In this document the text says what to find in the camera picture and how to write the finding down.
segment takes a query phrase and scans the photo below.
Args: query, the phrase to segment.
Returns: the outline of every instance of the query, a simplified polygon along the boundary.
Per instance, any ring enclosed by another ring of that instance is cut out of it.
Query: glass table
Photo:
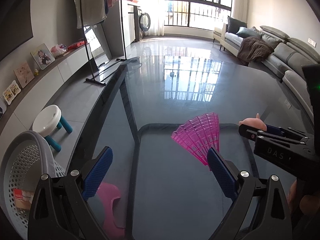
[[[113,215],[127,239],[206,240],[232,202],[208,166],[171,134],[187,120],[212,112],[219,115],[221,155],[255,177],[278,175],[288,193],[295,177],[254,155],[253,142],[238,134],[238,122],[259,113],[266,124],[313,133],[307,113],[275,76],[204,58],[150,56],[124,62],[92,109],[68,171],[109,146],[114,159],[103,181],[121,192]],[[102,225],[99,198],[88,204]]]

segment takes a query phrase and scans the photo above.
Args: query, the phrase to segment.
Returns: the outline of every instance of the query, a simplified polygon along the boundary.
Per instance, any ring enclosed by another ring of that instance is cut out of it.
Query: white towel
[[[75,0],[77,11],[77,28],[81,29],[80,0]],[[84,27],[93,26],[104,21],[106,15],[106,0],[82,0],[82,16]]]

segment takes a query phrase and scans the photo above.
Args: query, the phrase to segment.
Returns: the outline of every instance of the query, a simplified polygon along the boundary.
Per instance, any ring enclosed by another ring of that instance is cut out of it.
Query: toy pig
[[[262,120],[260,120],[259,114],[256,115],[256,118],[246,118],[243,121],[240,121],[239,125],[241,124],[245,124],[260,129],[262,131],[267,131],[267,126]]]

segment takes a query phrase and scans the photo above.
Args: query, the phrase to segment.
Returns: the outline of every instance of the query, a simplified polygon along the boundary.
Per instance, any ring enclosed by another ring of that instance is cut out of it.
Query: pink stool
[[[105,220],[103,230],[110,240],[124,239],[124,228],[118,227],[113,217],[113,201],[121,198],[120,190],[112,184],[102,182],[97,190],[97,194],[103,204]]]

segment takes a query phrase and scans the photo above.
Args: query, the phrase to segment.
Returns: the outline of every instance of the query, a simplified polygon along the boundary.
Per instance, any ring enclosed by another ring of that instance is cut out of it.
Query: white curtain
[[[151,19],[151,26],[146,35],[164,35],[164,0],[138,0],[141,10],[148,13]]]
[[[247,22],[248,0],[232,0],[231,17]]]

